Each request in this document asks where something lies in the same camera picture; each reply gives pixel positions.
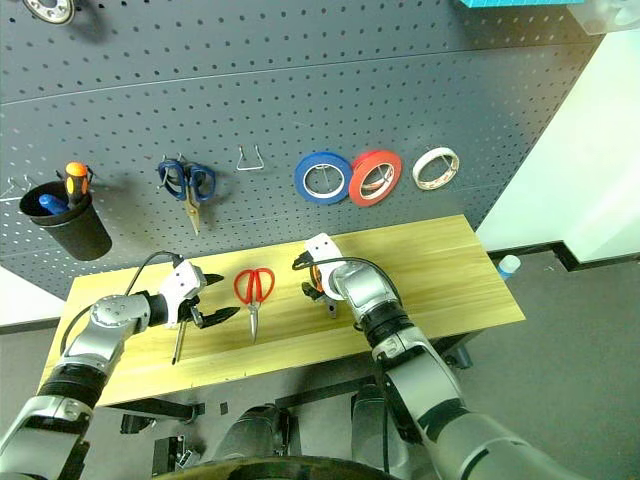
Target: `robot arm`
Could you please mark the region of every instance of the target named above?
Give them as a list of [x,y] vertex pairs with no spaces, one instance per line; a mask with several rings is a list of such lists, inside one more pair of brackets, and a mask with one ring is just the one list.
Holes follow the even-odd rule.
[[62,354],[38,394],[29,399],[0,441],[0,480],[77,479],[89,444],[84,435],[104,386],[131,336],[148,327],[193,319],[200,328],[239,309],[203,316],[197,296],[222,280],[184,260],[165,279],[160,295],[113,295],[89,310],[89,323]]
[[401,437],[426,447],[442,479],[583,478],[487,415],[466,408],[451,370],[411,323],[383,272],[367,263],[331,262],[342,255],[326,234],[310,239],[305,248],[294,268],[325,262],[317,264],[322,290],[351,307],[384,372],[382,387]]

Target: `blue scissors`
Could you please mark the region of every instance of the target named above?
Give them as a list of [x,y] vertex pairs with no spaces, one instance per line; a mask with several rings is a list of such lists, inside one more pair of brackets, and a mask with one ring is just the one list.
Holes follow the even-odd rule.
[[216,189],[216,174],[199,163],[186,162],[182,154],[178,158],[162,157],[158,164],[162,184],[178,200],[182,200],[196,236],[200,233],[200,204],[210,200]]

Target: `black pen holder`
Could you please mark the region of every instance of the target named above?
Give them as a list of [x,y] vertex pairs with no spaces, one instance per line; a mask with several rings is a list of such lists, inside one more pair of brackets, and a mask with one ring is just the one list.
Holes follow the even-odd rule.
[[68,212],[52,215],[40,205],[40,195],[49,194],[68,202],[64,182],[49,182],[29,190],[20,200],[20,210],[51,235],[77,260],[95,260],[111,249],[111,237],[93,208],[91,194]]

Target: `blue pen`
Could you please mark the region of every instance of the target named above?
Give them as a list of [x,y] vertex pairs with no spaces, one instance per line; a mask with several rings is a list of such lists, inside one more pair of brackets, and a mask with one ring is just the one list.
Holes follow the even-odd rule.
[[58,197],[44,193],[38,198],[40,205],[48,210],[52,215],[59,215],[69,211],[69,207]]

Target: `red scissors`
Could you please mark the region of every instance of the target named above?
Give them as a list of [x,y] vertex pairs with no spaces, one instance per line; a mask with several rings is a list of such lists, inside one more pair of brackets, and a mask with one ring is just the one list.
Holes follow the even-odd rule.
[[[269,287],[269,290],[267,290],[267,293],[263,293],[262,291],[262,281],[260,280],[261,273],[266,273],[271,277],[271,286]],[[243,296],[240,294],[238,285],[244,277],[248,277],[248,279],[247,291]],[[249,309],[249,325],[251,327],[251,339],[253,340],[253,343],[256,343],[256,337],[258,336],[258,309],[260,308],[260,304],[264,302],[269,295],[271,295],[275,284],[276,276],[273,274],[273,271],[268,268],[243,270],[236,275],[236,279],[233,281],[233,290],[236,292],[236,297],[238,297],[238,299]]]

